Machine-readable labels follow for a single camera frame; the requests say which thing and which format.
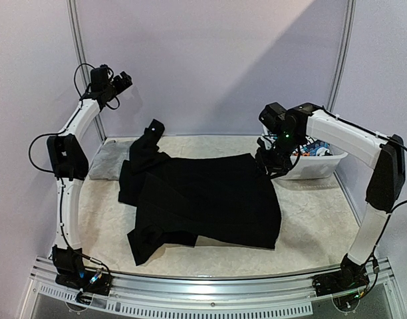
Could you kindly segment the black garment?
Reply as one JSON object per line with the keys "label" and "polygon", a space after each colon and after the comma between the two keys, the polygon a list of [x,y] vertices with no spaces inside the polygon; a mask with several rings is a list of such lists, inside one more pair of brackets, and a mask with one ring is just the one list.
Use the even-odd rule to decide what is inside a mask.
{"label": "black garment", "polygon": [[120,171],[118,200],[136,208],[127,235],[136,265],[162,245],[193,247],[200,236],[274,249],[281,210],[254,157],[173,158],[158,146],[164,129],[153,120],[130,146]]}

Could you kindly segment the grey t-shirt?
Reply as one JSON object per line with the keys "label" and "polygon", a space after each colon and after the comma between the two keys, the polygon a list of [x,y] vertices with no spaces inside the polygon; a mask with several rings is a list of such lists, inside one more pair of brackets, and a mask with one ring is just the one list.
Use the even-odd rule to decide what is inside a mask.
{"label": "grey t-shirt", "polygon": [[132,141],[105,143],[92,161],[88,176],[93,180],[118,181],[122,164],[129,157]]}

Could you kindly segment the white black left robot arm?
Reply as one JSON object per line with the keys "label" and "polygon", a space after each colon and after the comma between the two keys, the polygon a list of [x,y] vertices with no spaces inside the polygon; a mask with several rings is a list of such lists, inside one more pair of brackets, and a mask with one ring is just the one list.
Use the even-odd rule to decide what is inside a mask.
{"label": "white black left robot arm", "polygon": [[84,268],[87,259],[78,233],[78,201],[89,163],[80,141],[89,125],[112,100],[132,86],[132,77],[122,71],[115,75],[106,64],[90,70],[90,83],[79,94],[78,106],[61,130],[47,138],[52,172],[57,183],[57,228],[52,247],[53,263],[59,274],[75,288],[84,288],[90,281]]}

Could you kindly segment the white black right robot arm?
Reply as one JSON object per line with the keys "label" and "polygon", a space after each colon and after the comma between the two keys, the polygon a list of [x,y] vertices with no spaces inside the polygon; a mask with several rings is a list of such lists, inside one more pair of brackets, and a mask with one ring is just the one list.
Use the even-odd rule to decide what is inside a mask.
{"label": "white black right robot arm", "polygon": [[295,166],[291,157],[308,138],[324,141],[356,157],[371,170],[366,188],[366,209],[353,244],[335,275],[335,284],[348,290],[360,279],[379,243],[406,179],[403,140],[398,135],[372,132],[327,111],[322,106],[304,103],[285,109],[277,102],[268,104],[259,121],[276,138],[265,142],[259,138],[256,158],[270,178],[287,175]]}

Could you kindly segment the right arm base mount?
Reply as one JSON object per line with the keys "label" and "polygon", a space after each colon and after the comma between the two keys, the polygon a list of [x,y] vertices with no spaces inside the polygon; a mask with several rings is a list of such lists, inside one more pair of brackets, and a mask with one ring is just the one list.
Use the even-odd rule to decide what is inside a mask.
{"label": "right arm base mount", "polygon": [[317,296],[358,290],[363,287],[363,290],[358,291],[354,296],[354,298],[359,299],[366,296],[376,284],[380,267],[375,265],[372,270],[375,274],[372,284],[365,266],[345,266],[338,271],[314,276],[312,278],[312,287],[315,289]]}

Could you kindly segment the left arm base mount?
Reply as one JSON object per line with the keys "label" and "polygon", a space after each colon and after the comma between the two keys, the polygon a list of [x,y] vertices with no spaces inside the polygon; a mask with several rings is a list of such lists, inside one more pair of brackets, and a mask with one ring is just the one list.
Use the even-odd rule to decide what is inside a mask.
{"label": "left arm base mount", "polygon": [[83,259],[87,256],[82,249],[62,249],[52,247],[52,260],[57,270],[55,282],[58,285],[82,289],[83,292],[108,296],[112,286],[113,276],[109,273],[86,270]]}

